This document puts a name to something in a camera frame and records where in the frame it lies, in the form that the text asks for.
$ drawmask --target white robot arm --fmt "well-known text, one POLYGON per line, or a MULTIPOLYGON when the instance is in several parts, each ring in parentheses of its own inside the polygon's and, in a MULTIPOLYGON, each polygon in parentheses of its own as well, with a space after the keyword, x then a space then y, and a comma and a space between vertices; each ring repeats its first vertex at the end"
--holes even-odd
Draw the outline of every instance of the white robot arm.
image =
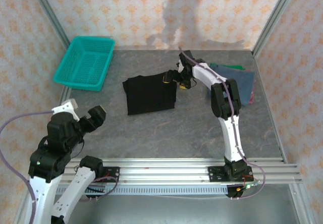
MULTIPOLYGON (((193 77, 200 80, 203 84, 205 84, 210 90, 212 85, 214 84, 221 84, 221 81, 219 81, 210 71, 206 70, 206 68, 211 68, 206 63, 200 63, 202 67, 193 67, 193 77)), ((221 75, 217 74, 219 78, 221 78, 224 82, 226 82, 226 78, 222 77, 221 75)), ((233 161, 239 161, 242 159, 242 156, 238 152, 238 149, 236 147, 236 141, 233 131, 233 126, 231 123, 231 119, 228 118, 227 120, 223 118, 218 118, 220 121, 222 131, 223 131, 223 137, 224 137, 224 143, 226 146, 225 151, 225 157, 227 160, 233 162, 233 161)), ((234 116, 234 122, 237 129, 237 135, 238 135, 238 146, 241 151, 241 153, 244 155, 241 142, 240 142, 240 134, 239 134, 239 127, 238 127, 238 121, 239 116, 234 116)))
POLYGON ((251 168, 245 162, 240 141, 238 121, 241 102, 237 83, 234 79, 226 79, 214 72, 204 60, 195 60, 189 50, 180 53, 179 57, 178 70, 166 72, 164 82, 168 83, 174 80, 179 82, 180 88, 190 89, 191 79, 196 78, 211 90, 211 108, 220 121, 226 147, 226 164, 224 173, 221 175, 226 175, 229 181, 240 180, 242 176, 248 175, 251 168), (230 94, 231 102, 228 100, 226 90, 230 94))
MULTIPOLYGON (((52 109, 53 116, 47 125, 48 136, 41 140, 30 157, 29 182, 36 197, 33 224, 67 224, 86 188, 96 178, 102 177, 102 160, 84 157, 73 181, 54 204, 65 166, 71 160, 71 152, 83 141, 85 133, 94 131, 105 120, 105 111, 101 106, 89 110, 89 119, 79 118, 74 112, 76 108, 75 100, 71 99, 52 109)), ((25 224, 30 221, 32 204, 29 196, 25 224)))

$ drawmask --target black mounting bracket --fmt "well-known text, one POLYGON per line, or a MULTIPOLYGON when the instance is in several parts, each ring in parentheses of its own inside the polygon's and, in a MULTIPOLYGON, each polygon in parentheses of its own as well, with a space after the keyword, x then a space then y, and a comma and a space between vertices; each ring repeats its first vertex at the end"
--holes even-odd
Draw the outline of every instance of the black mounting bracket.
MULTIPOLYGON (((104 177, 115 177, 119 182, 120 176, 120 167, 103 167, 103 176, 104 177)), ((115 183, 114 180, 105 179, 103 183, 115 183)))
MULTIPOLYGON (((233 180, 227 175, 224 166, 210 166, 207 168, 208 177, 210 182, 232 182, 233 180)), ((246 176, 246 182, 253 182, 253 173, 250 166, 247 167, 247 170, 241 174, 234 182, 244 182, 244 176, 246 176)))
MULTIPOLYGON (((239 115, 239 110, 241 109, 241 101, 238 91, 237 82, 234 79, 228 79, 225 84, 229 90, 230 98, 232 101, 234 115, 239 115)), ((224 96, 225 88, 223 84, 215 83, 211 86, 211 108, 213 114, 217 118, 223 118, 227 120, 231 115, 231 108, 229 104, 229 99, 224 96)))
MULTIPOLYGON (((190 50, 184 51, 184 53, 197 63, 205 63, 203 59, 195 59, 190 50)), ((193 79, 193 67, 195 64, 188 60, 182 53, 179 54, 179 57, 184 67, 183 70, 181 72, 178 72, 178 70, 168 70, 164 73, 163 82, 167 84, 176 81, 182 89, 190 89, 192 87, 191 79, 193 79)))
POLYGON ((235 187, 230 187, 230 185, 227 186, 228 188, 228 194, 226 196, 228 196, 229 198, 237 198, 237 197, 241 197, 243 194, 243 191, 238 191, 238 188, 242 188, 243 186, 235 186, 235 187))
POLYGON ((63 220, 63 216, 61 215, 60 217, 57 216, 51 216, 51 224, 65 224, 63 220))

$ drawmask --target patterned wallpaper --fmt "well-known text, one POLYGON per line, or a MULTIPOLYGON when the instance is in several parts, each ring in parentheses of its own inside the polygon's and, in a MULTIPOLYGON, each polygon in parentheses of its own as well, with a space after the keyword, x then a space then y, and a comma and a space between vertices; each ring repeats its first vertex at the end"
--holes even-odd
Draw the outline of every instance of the patterned wallpaper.
POLYGON ((257 58, 288 161, 323 220, 323 0, 292 0, 257 58))
MULTIPOLYGON (((52 77, 65 53, 37 0, 0 0, 0 124, 17 114, 57 105, 61 86, 52 77)), ((27 177, 30 154, 46 135, 50 115, 10 123, 1 135, 1 150, 27 177)), ((1 223, 13 223, 23 182, 0 161, 1 223)))
POLYGON ((117 48, 252 49, 278 0, 49 0, 69 39, 117 48))

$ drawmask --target marble surface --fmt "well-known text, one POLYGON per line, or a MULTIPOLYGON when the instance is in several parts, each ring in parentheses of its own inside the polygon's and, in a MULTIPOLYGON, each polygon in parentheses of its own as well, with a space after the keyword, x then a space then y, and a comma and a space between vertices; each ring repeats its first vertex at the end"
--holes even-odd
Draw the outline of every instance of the marble surface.
MULTIPOLYGON (((210 107, 210 96, 201 82, 190 90, 177 90, 175 109, 142 115, 127 115, 122 82, 175 69, 176 50, 116 50, 101 92, 72 90, 79 105, 77 114, 102 105, 106 121, 85 136, 79 157, 205 157, 223 159, 225 146, 218 119, 210 107)), ((192 51, 208 63, 242 65, 256 71, 249 51, 192 51)), ((261 82, 256 74, 254 103, 240 111, 239 130, 246 157, 281 157, 261 82)), ((76 154, 81 149, 77 146, 76 154)))

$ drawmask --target purple cable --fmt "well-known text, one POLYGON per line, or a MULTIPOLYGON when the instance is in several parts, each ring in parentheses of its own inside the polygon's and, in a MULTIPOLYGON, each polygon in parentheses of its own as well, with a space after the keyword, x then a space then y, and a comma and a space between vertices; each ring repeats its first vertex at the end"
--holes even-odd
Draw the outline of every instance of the purple cable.
POLYGON ((246 164, 248 165, 251 165, 251 166, 254 166, 254 167, 257 167, 260 169, 260 171, 262 172, 262 176, 263 176, 263 182, 262 182, 262 185, 261 185, 261 188, 254 194, 252 195, 248 195, 248 196, 245 196, 245 197, 240 197, 240 198, 235 198, 235 199, 246 199, 246 198, 249 198, 249 197, 252 197, 256 194, 258 194, 263 188, 264 188, 264 185, 265 185, 265 182, 266 182, 266 174, 264 172, 264 170, 262 169, 262 167, 258 166, 258 165, 255 165, 251 162, 249 162, 245 156, 242 154, 242 152, 240 151, 239 149, 239 146, 238 146, 238 136, 237 136, 237 129, 236 129, 236 125, 234 124, 234 119, 233 119, 233 116, 234 116, 234 108, 233 108, 233 104, 232 104, 232 100, 231 100, 231 97, 230 97, 230 93, 229 93, 229 89, 227 87, 227 85, 225 84, 225 82, 212 70, 212 69, 209 69, 209 68, 205 68, 204 66, 200 65, 199 63, 197 63, 196 61, 194 61, 193 59, 191 59, 189 56, 187 56, 183 51, 182 51, 182 48, 179 46, 178 47, 181 54, 183 54, 189 61, 191 61, 192 63, 194 63, 196 66, 199 66, 201 68, 204 68, 205 70, 209 71, 210 73, 212 73, 216 79, 218 79, 224 86, 224 89, 226 90, 226 93, 227 93, 227 97, 228 97, 228 100, 229 100, 229 105, 230 105, 230 109, 231 109, 231 123, 232 123, 232 126, 233 126, 233 132, 234 132, 234 138, 235 138, 235 141, 236 141, 236 148, 240 154, 240 156, 242 157, 243 161, 246 162, 246 164))
MULTIPOLYGON (((95 179, 95 180, 93 180, 92 183, 97 182, 97 181, 100 181, 100 180, 114 180, 116 182, 116 184, 113 186, 113 188, 110 191, 106 192, 104 195, 101 195, 99 197, 96 197, 95 198, 96 200, 98 200, 99 198, 103 198, 103 197, 107 196, 108 194, 110 194, 113 190, 115 190, 115 188, 118 185, 118 180, 115 177, 112 177, 112 176, 110 176, 110 177, 106 176, 106 177, 102 177, 102 178, 95 179)), ((91 201, 91 200, 92 200, 92 198, 80 199, 79 202, 88 202, 88 201, 91 201)))
MULTIPOLYGON (((21 117, 27 117, 27 116, 35 116, 35 115, 44 115, 44 114, 52 114, 53 111, 43 111, 43 112, 34 112, 34 113, 26 113, 26 114, 21 114, 15 117, 10 118, 9 120, 7 120, 5 123, 3 123, 3 125, 0 127, 0 134, 3 131, 3 129, 6 127, 6 125, 8 125, 10 122, 12 122, 15 119, 21 118, 21 117)), ((29 183, 29 181, 17 170, 15 170, 6 160, 5 156, 3 155, 1 149, 0 149, 0 158, 1 160, 4 162, 5 166, 11 170, 15 175, 17 175, 27 186, 28 191, 30 193, 31 196, 31 200, 32 200, 32 211, 31 211, 31 216, 30 216, 30 221, 29 224, 32 224, 34 222, 34 218, 36 215, 36 196, 35 193, 29 183)))

